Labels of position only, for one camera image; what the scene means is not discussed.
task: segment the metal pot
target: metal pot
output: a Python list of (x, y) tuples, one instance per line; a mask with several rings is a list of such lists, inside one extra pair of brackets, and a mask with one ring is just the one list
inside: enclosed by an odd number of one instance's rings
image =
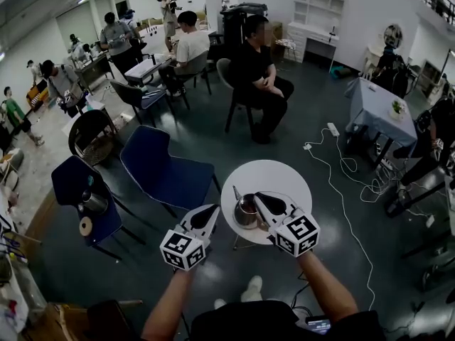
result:
[(233, 186), (235, 199), (237, 203), (234, 208), (234, 220), (237, 225), (243, 229), (255, 229), (258, 220), (260, 220), (257, 208), (254, 202), (254, 195), (249, 193), (241, 196), (237, 188)]

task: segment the gray tablecloth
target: gray tablecloth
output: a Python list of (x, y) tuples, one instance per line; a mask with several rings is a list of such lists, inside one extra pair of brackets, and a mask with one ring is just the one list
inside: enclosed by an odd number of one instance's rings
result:
[[(415, 146), (417, 134), (406, 101), (379, 86), (373, 91), (369, 88), (370, 84), (363, 78), (349, 83), (345, 96), (352, 102), (346, 131), (352, 131), (354, 124), (368, 125), (371, 136), (379, 131), (401, 146)], [(395, 100), (403, 102), (407, 108), (401, 120), (395, 120), (389, 114)]]

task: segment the phone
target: phone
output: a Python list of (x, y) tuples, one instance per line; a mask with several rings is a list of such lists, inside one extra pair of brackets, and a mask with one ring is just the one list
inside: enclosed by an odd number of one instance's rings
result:
[(325, 315), (307, 317), (305, 322), (309, 326), (310, 331), (320, 335), (325, 335), (331, 327), (330, 321)]

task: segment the black chair leg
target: black chair leg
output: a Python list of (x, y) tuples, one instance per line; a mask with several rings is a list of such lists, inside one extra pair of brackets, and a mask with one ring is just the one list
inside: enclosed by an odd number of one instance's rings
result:
[(141, 239), (140, 237), (138, 237), (136, 234), (134, 234), (133, 232), (129, 231), (125, 226), (122, 226), (120, 227), (120, 229), (127, 235), (129, 235), (130, 237), (132, 237), (134, 240), (136, 240), (138, 243), (142, 244), (142, 245), (145, 245), (145, 241), (143, 239)]
[(216, 178), (216, 175), (213, 174), (213, 182), (215, 183), (215, 186), (216, 186), (216, 189), (218, 190), (218, 192), (220, 193), (221, 195), (221, 187), (220, 187), (220, 183), (218, 182), (218, 179)]
[(132, 217), (138, 218), (133, 212), (129, 210), (127, 206), (125, 206), (123, 203), (121, 203), (116, 197), (112, 196), (114, 198), (114, 202), (119, 205), (120, 208), (122, 208), (126, 213), (130, 214)]
[(248, 116), (248, 124), (250, 124), (250, 131), (253, 134), (253, 115), (251, 113), (251, 107), (247, 106), (247, 116)]
[(139, 114), (137, 113), (136, 107), (132, 106), (132, 108), (134, 110), (134, 113), (136, 114), (137, 121), (139, 121), (139, 123), (142, 125), (142, 120), (139, 117)]
[(234, 99), (232, 98), (232, 102), (230, 104), (230, 109), (229, 109), (229, 114), (227, 116), (227, 122), (226, 122), (226, 127), (225, 127), (225, 133), (228, 133), (229, 132), (229, 128), (230, 128), (230, 122), (232, 121), (232, 116), (234, 114), (234, 110), (235, 110), (235, 101)]
[(99, 247), (98, 245), (93, 245), (92, 248), (96, 249), (100, 253), (106, 254), (107, 256), (110, 256), (111, 258), (114, 258), (116, 260), (120, 260), (120, 261), (122, 260), (122, 258), (120, 256), (117, 256), (117, 255), (113, 254), (112, 252), (107, 251), (106, 249), (103, 249), (102, 247)]
[(204, 71), (204, 72), (205, 72), (205, 83), (207, 83), (208, 94), (211, 96), (212, 90), (210, 88), (210, 82), (208, 81), (208, 73), (207, 73), (207, 71)]
[(173, 110), (172, 102), (169, 100), (169, 97), (167, 95), (165, 96), (165, 100), (168, 103), (168, 106), (169, 106), (169, 109), (171, 110), (172, 116), (175, 118), (176, 117), (176, 113)]
[(147, 109), (147, 114), (149, 115), (151, 124), (154, 126), (154, 128), (156, 128), (155, 119), (154, 116), (151, 114), (150, 107)]
[(186, 93), (182, 90), (182, 97), (183, 101), (185, 102), (186, 108), (190, 110), (190, 104), (188, 103), (188, 100), (186, 99)]
[(166, 211), (171, 214), (172, 217), (178, 218), (176, 213), (166, 204), (166, 203), (161, 203), (164, 208), (166, 208)]

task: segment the small potted plant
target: small potted plant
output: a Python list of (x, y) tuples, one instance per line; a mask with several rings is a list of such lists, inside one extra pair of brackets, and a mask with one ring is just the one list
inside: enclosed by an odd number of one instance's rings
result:
[(406, 106), (403, 102), (398, 100), (394, 100), (392, 102), (392, 109), (390, 110), (390, 116), (394, 120), (401, 120), (403, 118), (403, 114), (406, 112)]

